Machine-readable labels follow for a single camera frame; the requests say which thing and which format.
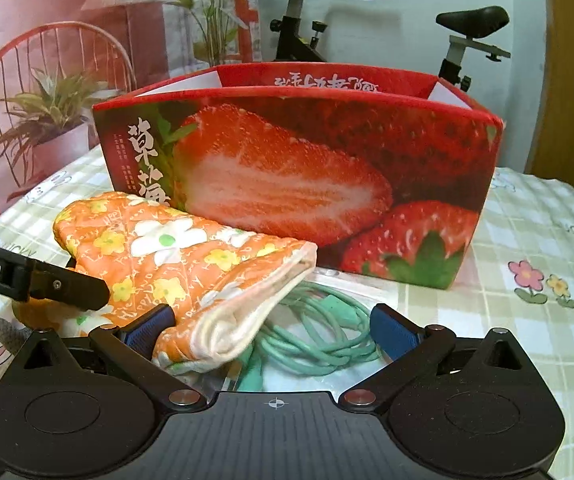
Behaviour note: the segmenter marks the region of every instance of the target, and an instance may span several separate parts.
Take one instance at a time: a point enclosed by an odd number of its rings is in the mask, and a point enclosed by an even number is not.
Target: red chair
[[[9,113],[10,104],[6,100],[20,92],[36,91],[32,69],[52,77],[84,72],[106,81],[110,89],[125,92],[132,91],[136,84],[125,49],[102,28],[81,22],[57,22],[33,28],[0,50],[0,136],[19,121]],[[47,164],[45,157],[36,154],[32,146],[20,150],[21,142],[22,139],[16,145],[7,145],[6,150],[0,145],[0,212],[54,170],[53,160],[51,165]],[[82,146],[83,151],[92,144]],[[76,150],[80,146],[68,146],[65,151],[75,154]]]

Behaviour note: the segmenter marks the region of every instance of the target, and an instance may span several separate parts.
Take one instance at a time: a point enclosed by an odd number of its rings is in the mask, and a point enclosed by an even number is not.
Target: black saddle
[[[509,23],[507,11],[499,6],[475,10],[443,12],[436,16],[436,23],[468,38],[486,38]]]

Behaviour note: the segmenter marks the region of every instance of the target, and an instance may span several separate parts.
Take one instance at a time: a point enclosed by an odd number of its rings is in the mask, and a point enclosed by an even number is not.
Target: red cardboard box
[[[94,107],[116,190],[315,242],[321,266],[447,288],[502,121],[434,75],[224,65]]]

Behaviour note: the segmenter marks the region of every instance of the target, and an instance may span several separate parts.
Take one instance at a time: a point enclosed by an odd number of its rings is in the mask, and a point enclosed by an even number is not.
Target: checkered tablecloth
[[[40,187],[42,191],[34,190],[0,217],[0,246],[64,265],[68,254],[55,243],[52,222],[70,202],[111,188],[102,152],[94,149]],[[544,275],[540,294],[546,295],[546,303],[527,303],[515,292],[521,288],[523,297],[528,294],[516,283],[509,265],[515,262],[515,269],[522,261]],[[547,285],[552,274],[568,285],[566,306]],[[375,278],[369,280],[372,285]],[[398,310],[418,325],[440,323],[469,337],[483,337],[490,328],[504,326],[516,335],[566,420],[564,442],[550,473],[558,479],[574,479],[574,308],[570,308],[574,303],[574,190],[555,180],[498,169],[472,246],[450,290],[380,283],[398,290]],[[0,316],[10,316],[3,298]]]

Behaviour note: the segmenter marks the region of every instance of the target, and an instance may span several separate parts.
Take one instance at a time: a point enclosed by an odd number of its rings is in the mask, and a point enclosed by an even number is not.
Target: pink flower print
[[[542,280],[545,279],[545,275],[542,272],[531,267],[527,260],[521,260],[519,263],[509,262],[508,267],[514,274],[513,279],[519,285],[518,288],[514,289],[516,296],[526,303],[547,303],[546,294],[536,294],[544,288]]]
[[[520,263],[509,262],[509,270],[515,274],[514,280],[519,286],[532,288],[537,292],[543,289],[542,280],[545,279],[545,275],[531,267],[527,260],[522,260]]]

